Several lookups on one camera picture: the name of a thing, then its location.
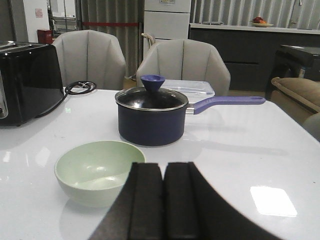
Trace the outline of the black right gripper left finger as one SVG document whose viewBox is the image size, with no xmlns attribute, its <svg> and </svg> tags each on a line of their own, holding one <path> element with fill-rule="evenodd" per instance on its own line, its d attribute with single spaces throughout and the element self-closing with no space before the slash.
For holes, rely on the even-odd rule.
<svg viewBox="0 0 320 240">
<path fill-rule="evenodd" d="M 90 240 L 162 240 L 163 181 L 156 163 L 133 163 L 127 180 Z"/>
</svg>

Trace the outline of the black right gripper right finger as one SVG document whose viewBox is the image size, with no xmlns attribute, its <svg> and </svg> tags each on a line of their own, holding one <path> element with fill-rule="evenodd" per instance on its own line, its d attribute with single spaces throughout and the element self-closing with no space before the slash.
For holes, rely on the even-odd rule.
<svg viewBox="0 0 320 240">
<path fill-rule="evenodd" d="M 164 192 L 169 240 L 277 239 L 225 201 L 193 162 L 167 165 Z"/>
</svg>

